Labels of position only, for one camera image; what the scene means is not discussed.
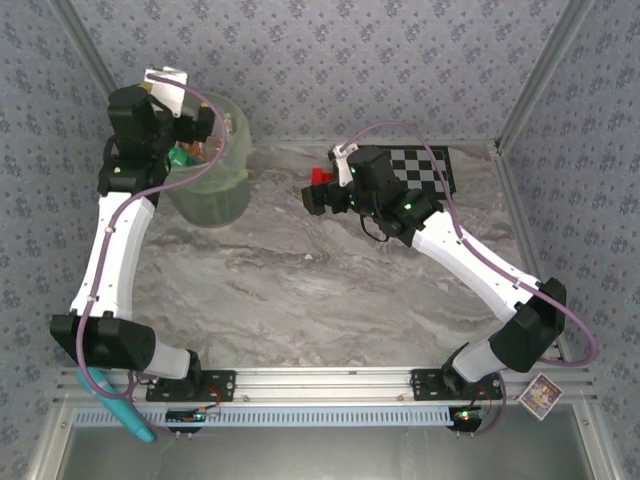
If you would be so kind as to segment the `green bin with liner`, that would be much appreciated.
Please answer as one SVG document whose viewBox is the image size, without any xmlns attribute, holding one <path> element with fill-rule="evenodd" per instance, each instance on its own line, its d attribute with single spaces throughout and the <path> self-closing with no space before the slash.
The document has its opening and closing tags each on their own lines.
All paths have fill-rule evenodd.
<svg viewBox="0 0 640 480">
<path fill-rule="evenodd" d="M 189 223 L 199 227 L 219 227 L 237 220 L 249 205 L 247 158 L 253 151 L 253 145 L 249 123 L 242 110 L 224 96 L 209 93 L 207 98 L 224 117 L 223 122 L 214 124 L 211 134 L 222 139 L 219 152 L 223 155 L 205 175 L 165 194 Z M 186 150 L 197 164 L 183 168 L 171 166 L 166 178 L 168 184 L 205 170 L 216 156 L 207 161 L 194 156 L 191 151 L 194 143 L 175 144 L 175 147 Z"/>
</svg>

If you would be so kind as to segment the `black white checkerboard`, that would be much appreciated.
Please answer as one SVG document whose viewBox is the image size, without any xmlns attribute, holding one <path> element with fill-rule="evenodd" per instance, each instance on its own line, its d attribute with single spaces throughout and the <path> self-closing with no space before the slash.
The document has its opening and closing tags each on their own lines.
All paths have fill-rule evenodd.
<svg viewBox="0 0 640 480">
<path fill-rule="evenodd" d="M 422 189 L 439 200 L 446 200 L 443 184 L 423 146 L 378 145 L 378 148 L 388 153 L 394 174 L 409 189 Z M 453 195 L 456 185 L 449 149 L 446 146 L 432 146 L 431 151 L 443 178 L 447 181 L 449 192 Z"/>
</svg>

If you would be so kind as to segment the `left circuit board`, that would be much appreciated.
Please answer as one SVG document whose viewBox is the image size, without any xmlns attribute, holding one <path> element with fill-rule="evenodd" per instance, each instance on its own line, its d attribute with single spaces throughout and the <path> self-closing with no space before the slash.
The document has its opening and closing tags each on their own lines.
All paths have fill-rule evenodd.
<svg viewBox="0 0 640 480">
<path fill-rule="evenodd" d="M 220 415 L 221 409 L 215 405 L 193 409 L 169 409 L 165 414 L 165 422 L 171 426 L 178 424 L 203 426 Z"/>
</svg>

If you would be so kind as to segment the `circuit board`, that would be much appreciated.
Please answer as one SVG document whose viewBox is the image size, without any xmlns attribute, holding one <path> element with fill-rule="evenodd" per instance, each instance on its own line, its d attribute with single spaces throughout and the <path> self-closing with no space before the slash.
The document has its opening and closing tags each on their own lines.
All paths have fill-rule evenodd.
<svg viewBox="0 0 640 480">
<path fill-rule="evenodd" d="M 449 414 L 453 422 L 451 428 L 461 431 L 477 430 L 485 417 L 484 412 L 479 407 L 450 408 Z"/>
<path fill-rule="evenodd" d="M 165 414 L 165 422 L 171 426 L 178 424 L 203 426 L 220 415 L 221 409 L 215 405 L 193 409 L 169 409 Z"/>
</svg>

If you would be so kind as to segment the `right circuit board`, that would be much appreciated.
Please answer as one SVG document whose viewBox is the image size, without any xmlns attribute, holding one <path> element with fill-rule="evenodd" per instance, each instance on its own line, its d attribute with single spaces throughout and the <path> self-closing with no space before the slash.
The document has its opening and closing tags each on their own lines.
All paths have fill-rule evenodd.
<svg viewBox="0 0 640 480">
<path fill-rule="evenodd" d="M 450 408 L 449 414 L 453 422 L 451 428 L 461 431 L 477 430 L 485 417 L 484 412 L 479 407 Z"/>
</svg>

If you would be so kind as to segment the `colourful picture card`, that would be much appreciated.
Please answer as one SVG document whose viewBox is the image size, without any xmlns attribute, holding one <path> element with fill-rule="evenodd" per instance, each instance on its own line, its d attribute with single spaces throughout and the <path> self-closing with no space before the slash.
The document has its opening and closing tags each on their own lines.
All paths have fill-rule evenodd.
<svg viewBox="0 0 640 480">
<path fill-rule="evenodd" d="M 561 388 L 544 373 L 539 373 L 517 398 L 518 403 L 539 421 L 543 421 L 563 396 Z"/>
</svg>

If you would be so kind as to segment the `teal pen-shaped tool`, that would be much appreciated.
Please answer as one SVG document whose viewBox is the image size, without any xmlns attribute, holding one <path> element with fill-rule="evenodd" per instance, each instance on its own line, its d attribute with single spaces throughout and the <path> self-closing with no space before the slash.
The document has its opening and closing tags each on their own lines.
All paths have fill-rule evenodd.
<svg viewBox="0 0 640 480">
<path fill-rule="evenodd" d="M 109 383 L 106 376 L 99 370 L 89 367 L 89 374 L 93 381 L 105 392 L 110 395 L 117 395 L 118 398 L 104 397 L 98 395 L 86 380 L 82 372 L 77 373 L 77 379 L 80 385 L 90 394 L 94 395 L 100 403 L 135 437 L 144 443 L 152 443 L 155 435 L 146 426 L 144 421 L 135 413 L 134 408 L 130 405 L 130 394 L 125 395 L 123 392 L 117 392 Z"/>
</svg>

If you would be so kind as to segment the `aluminium frame post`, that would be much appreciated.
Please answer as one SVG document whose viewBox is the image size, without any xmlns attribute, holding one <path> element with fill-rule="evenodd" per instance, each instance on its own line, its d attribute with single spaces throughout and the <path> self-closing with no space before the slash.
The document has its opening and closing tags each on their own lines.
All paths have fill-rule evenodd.
<svg viewBox="0 0 640 480">
<path fill-rule="evenodd" d="M 567 0 L 521 93 L 495 139 L 499 154 L 508 153 L 513 146 L 594 3 L 595 0 Z"/>
<path fill-rule="evenodd" d="M 74 6 L 73 0 L 47 0 L 69 41 L 79 55 L 84 68 L 88 71 L 103 98 L 104 110 L 107 110 L 109 96 L 123 84 L 116 79 L 107 65 L 89 29 Z"/>
</svg>

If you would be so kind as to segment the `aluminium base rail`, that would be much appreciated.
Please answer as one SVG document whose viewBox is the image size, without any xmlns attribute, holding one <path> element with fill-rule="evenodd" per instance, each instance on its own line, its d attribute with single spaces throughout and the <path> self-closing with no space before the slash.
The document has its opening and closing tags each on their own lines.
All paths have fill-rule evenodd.
<svg viewBox="0 0 640 480">
<path fill-rule="evenodd" d="M 235 403 L 347 404 L 413 402 L 410 374 L 419 367 L 245 368 L 237 372 Z M 473 400 L 485 400 L 478 397 Z M 462 404 L 471 401 L 418 401 Z"/>
</svg>

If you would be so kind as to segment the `black left mount plate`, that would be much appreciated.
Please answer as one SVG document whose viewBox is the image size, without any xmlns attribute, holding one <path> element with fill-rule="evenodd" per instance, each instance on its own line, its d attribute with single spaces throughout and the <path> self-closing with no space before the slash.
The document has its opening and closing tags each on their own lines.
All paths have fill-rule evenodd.
<svg viewBox="0 0 640 480">
<path fill-rule="evenodd" d="M 237 372 L 234 370 L 201 370 L 190 372 L 185 379 L 160 378 L 147 387 L 147 402 L 232 402 Z"/>
</svg>

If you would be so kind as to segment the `black mount plate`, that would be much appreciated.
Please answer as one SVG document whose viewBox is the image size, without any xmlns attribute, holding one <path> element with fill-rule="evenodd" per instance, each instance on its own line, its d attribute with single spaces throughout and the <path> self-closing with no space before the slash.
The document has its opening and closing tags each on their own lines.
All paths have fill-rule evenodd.
<svg viewBox="0 0 640 480">
<path fill-rule="evenodd" d="M 477 382 L 467 382 L 454 370 L 414 369 L 410 385 L 416 401 L 471 401 L 478 397 L 485 400 L 501 400 L 503 391 L 496 373 Z"/>
<path fill-rule="evenodd" d="M 147 387 L 147 402 L 232 402 L 237 372 L 234 370 L 201 370 L 190 372 L 185 379 L 160 378 Z"/>
</svg>

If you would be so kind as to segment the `black right mount plate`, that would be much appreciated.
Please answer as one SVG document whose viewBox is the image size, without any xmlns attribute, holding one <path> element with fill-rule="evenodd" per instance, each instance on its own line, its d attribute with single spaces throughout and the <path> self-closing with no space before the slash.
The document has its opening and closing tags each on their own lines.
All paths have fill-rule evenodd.
<svg viewBox="0 0 640 480">
<path fill-rule="evenodd" d="M 410 385 L 416 401 L 471 401 L 478 397 L 485 400 L 501 400 L 503 391 L 496 373 L 477 382 L 467 382 L 454 370 L 414 369 Z"/>
</svg>

